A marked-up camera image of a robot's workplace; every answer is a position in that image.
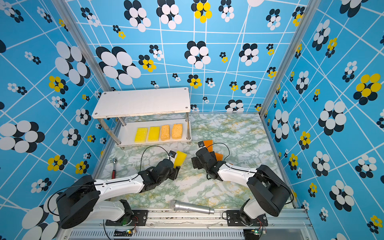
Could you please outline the orange sponge back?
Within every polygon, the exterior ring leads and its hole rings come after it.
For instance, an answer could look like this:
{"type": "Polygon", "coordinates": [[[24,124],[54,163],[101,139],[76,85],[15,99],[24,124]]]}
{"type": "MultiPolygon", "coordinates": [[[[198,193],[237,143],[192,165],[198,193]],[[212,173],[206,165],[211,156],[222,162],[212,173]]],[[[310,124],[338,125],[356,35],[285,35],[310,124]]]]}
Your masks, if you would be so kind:
{"type": "Polygon", "coordinates": [[[209,152],[213,152],[213,140],[205,140],[204,141],[205,147],[208,149],[209,152]]]}

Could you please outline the yellow sponge back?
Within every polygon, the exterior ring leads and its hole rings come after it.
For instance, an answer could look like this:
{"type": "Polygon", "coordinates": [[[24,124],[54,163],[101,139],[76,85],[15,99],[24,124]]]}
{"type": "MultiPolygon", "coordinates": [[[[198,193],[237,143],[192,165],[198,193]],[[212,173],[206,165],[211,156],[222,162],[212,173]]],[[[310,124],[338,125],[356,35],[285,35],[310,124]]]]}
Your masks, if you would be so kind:
{"type": "Polygon", "coordinates": [[[181,151],[177,151],[175,161],[174,161],[174,168],[181,167],[186,158],[187,158],[186,153],[183,153],[181,151]]]}

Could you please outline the yellow sponge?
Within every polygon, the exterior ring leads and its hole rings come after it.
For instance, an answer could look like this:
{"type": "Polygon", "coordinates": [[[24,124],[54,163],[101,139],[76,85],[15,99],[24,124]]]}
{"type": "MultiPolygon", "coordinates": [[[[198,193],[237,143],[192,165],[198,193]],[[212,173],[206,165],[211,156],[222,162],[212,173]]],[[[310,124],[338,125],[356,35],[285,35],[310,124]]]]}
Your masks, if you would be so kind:
{"type": "Polygon", "coordinates": [[[158,142],[160,138],[161,127],[150,127],[148,141],[149,142],[158,142]]]}
{"type": "Polygon", "coordinates": [[[147,140],[148,128],[137,128],[134,142],[145,143],[147,140]]]}
{"type": "Polygon", "coordinates": [[[186,153],[183,153],[181,151],[177,151],[175,161],[174,161],[174,168],[181,167],[186,158],[187,158],[186,153]]]}

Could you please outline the tan porous sponge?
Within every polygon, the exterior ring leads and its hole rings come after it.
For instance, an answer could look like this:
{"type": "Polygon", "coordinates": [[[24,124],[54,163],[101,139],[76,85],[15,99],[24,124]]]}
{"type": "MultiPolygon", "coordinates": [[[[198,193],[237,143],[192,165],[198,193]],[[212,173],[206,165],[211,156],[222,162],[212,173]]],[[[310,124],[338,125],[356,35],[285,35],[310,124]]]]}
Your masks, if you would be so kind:
{"type": "Polygon", "coordinates": [[[183,124],[174,124],[172,128],[172,139],[180,140],[183,137],[183,124]]]}
{"type": "Polygon", "coordinates": [[[169,125],[161,126],[161,141],[168,141],[171,138],[171,130],[169,125]]]}

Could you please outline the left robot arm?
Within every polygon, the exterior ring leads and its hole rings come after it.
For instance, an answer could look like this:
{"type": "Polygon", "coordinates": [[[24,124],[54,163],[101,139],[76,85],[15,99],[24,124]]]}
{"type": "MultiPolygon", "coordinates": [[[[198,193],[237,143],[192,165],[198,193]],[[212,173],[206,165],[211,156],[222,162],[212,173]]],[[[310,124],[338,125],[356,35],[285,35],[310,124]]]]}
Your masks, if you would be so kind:
{"type": "Polygon", "coordinates": [[[95,180],[84,176],[57,199],[62,229],[71,229],[88,220],[107,220],[120,226],[129,224],[134,212],[128,201],[111,199],[125,194],[140,194],[155,189],[166,180],[175,180],[180,167],[170,159],[126,178],[95,180]]]}

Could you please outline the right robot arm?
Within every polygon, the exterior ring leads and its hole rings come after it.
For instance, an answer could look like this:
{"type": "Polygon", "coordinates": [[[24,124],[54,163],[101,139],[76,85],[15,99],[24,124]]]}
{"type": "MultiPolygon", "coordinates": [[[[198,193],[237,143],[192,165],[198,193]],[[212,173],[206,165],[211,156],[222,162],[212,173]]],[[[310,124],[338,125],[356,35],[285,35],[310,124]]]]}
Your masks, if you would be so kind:
{"type": "Polygon", "coordinates": [[[218,161],[206,147],[200,148],[192,158],[193,168],[204,169],[209,178],[248,187],[254,198],[247,200],[239,210],[241,222],[250,226],[265,214],[278,217],[292,192],[268,166],[256,169],[241,168],[218,161]]]}

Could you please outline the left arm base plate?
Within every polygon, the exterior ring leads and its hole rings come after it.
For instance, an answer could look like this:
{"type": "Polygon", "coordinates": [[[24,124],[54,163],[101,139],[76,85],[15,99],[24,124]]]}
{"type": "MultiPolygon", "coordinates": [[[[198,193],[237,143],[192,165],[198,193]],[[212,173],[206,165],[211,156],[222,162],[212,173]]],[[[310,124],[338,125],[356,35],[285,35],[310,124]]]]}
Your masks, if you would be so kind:
{"type": "Polygon", "coordinates": [[[106,226],[114,227],[143,227],[147,223],[148,210],[132,210],[132,214],[125,214],[117,221],[106,220],[106,226]]]}

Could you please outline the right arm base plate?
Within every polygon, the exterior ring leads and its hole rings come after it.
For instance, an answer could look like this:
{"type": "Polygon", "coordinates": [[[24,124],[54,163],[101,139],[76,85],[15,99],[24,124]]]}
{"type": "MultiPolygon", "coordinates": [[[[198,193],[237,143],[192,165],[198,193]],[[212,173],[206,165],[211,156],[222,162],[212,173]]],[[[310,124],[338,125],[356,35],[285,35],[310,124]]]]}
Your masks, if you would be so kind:
{"type": "Polygon", "coordinates": [[[248,219],[247,222],[243,222],[239,210],[227,210],[226,217],[229,227],[267,227],[269,225],[267,216],[265,214],[258,216],[255,219],[248,219]]]}

